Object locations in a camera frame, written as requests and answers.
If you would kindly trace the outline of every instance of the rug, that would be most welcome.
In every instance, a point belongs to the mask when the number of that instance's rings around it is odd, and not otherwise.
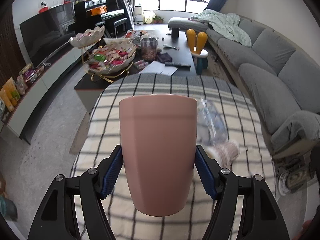
[[[216,59],[216,53],[210,45],[206,45],[204,49],[209,53],[208,56],[208,68],[202,70],[202,76],[211,76],[215,77],[229,83],[233,83],[233,80],[230,80],[224,71],[221,63],[219,61],[214,62]]]

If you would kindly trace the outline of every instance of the green blanket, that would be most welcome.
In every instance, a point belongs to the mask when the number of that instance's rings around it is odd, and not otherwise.
[[[192,16],[191,19],[211,24],[217,33],[229,40],[237,41],[244,46],[252,46],[249,35],[238,27],[240,16],[235,13],[222,14],[206,9],[202,13]]]

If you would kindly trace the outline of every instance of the potted plant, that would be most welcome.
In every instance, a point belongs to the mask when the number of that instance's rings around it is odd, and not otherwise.
[[[158,15],[156,15],[156,17],[154,17],[152,21],[152,23],[160,23],[160,24],[162,24],[163,22],[164,22],[163,18]]]

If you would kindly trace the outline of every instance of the piano bench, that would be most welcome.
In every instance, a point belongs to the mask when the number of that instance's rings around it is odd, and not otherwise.
[[[118,21],[115,21],[115,22],[113,23],[113,25],[114,25],[114,27],[115,27],[115,37],[117,38],[116,27],[122,25],[123,31],[125,32],[125,28],[127,28],[127,17],[122,18],[122,19],[120,19],[120,20],[118,20]]]
[[[98,22],[98,23],[96,23],[95,24],[95,26],[97,27],[102,27],[103,25],[105,25],[106,24],[106,22],[105,21],[102,21],[102,22]],[[104,29],[104,34],[103,34],[103,36],[105,37],[105,38],[111,38],[111,36],[110,36],[110,33],[108,32],[108,30],[107,30],[107,27],[105,27],[105,29]]]

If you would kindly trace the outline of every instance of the piano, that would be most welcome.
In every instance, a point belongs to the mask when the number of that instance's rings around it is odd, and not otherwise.
[[[91,15],[91,10],[100,6],[107,6],[107,12]],[[124,18],[124,9],[120,9],[116,0],[89,0],[74,5],[75,22],[68,26],[69,31],[84,33],[93,30],[97,23],[105,22],[106,33],[114,32],[114,22]]]

